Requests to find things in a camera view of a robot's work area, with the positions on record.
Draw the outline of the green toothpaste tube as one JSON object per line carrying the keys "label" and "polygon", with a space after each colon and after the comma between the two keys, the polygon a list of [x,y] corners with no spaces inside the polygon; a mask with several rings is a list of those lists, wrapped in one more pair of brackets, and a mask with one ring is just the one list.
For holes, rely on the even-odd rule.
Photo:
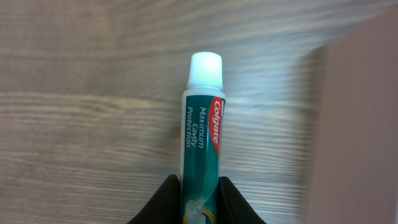
{"label": "green toothpaste tube", "polygon": [[181,223],[216,223],[224,104],[222,58],[193,54],[182,95]]}

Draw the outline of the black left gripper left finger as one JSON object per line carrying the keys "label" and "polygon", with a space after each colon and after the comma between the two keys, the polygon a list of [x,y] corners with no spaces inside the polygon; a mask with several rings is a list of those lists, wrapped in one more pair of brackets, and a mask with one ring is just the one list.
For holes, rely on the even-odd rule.
{"label": "black left gripper left finger", "polygon": [[180,182],[169,175],[144,207],[127,224],[178,224],[180,215]]}

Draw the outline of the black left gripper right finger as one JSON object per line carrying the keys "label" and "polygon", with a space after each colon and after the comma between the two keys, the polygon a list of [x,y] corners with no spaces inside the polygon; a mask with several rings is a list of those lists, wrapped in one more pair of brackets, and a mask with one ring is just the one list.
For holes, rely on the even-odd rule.
{"label": "black left gripper right finger", "polygon": [[218,182],[217,213],[220,224],[266,224],[225,176]]}

